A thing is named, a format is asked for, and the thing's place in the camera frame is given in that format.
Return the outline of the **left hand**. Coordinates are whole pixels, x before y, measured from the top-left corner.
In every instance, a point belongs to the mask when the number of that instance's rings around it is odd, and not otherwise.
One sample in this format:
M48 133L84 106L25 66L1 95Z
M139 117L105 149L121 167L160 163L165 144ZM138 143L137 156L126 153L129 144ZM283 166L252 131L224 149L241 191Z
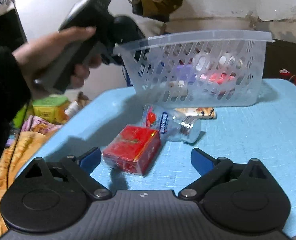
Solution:
M33 85L35 74L53 62L70 43L85 41L92 37L95 31L96 27L71 27L25 43L12 52L33 98L49 95Z

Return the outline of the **black left forearm sleeve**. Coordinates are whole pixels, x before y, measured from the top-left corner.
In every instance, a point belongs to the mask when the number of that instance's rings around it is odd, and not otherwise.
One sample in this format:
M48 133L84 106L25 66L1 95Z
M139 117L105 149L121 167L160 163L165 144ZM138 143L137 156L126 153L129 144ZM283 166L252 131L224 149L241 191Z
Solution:
M16 10L0 15L0 200L6 191L10 155L3 155L10 122L30 98L30 90L12 52L23 45L25 35ZM0 214L0 235L7 228Z

